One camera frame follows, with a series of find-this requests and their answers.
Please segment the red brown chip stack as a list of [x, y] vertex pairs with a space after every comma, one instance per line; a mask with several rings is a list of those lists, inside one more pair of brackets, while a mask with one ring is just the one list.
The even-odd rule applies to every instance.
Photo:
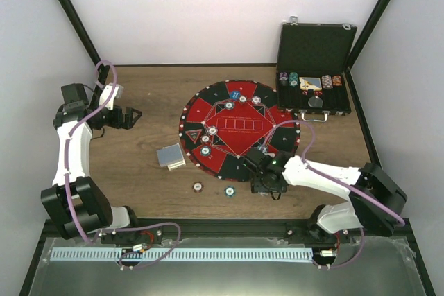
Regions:
[[201, 182], [194, 182], [192, 190], [194, 193], [201, 193], [203, 190], [203, 184]]

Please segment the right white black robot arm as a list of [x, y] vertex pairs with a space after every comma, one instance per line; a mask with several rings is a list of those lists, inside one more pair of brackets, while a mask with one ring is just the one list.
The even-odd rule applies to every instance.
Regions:
[[343, 199], [341, 204], [322, 204], [313, 212], [308, 233], [318, 243], [345, 229], [363, 228], [390, 237], [405, 224], [400, 214], [407, 195], [377, 164], [339, 167], [287, 152], [270, 155], [258, 148], [247, 153], [243, 164], [250, 172], [254, 193], [283, 194], [288, 186], [305, 186]]

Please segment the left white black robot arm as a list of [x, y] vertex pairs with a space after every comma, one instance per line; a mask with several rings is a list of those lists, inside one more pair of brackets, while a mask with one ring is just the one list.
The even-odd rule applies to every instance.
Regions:
[[100, 95], [105, 107], [96, 112], [89, 106], [85, 86], [80, 83], [61, 88], [64, 103], [53, 120], [59, 138], [58, 167], [50, 188], [41, 192], [41, 202], [61, 237], [86, 234], [100, 229], [117, 229], [126, 243], [136, 242], [142, 226], [129, 206], [113, 207], [90, 176], [89, 146], [94, 130], [106, 127], [131, 129], [142, 113], [115, 104], [121, 85], [106, 85]]

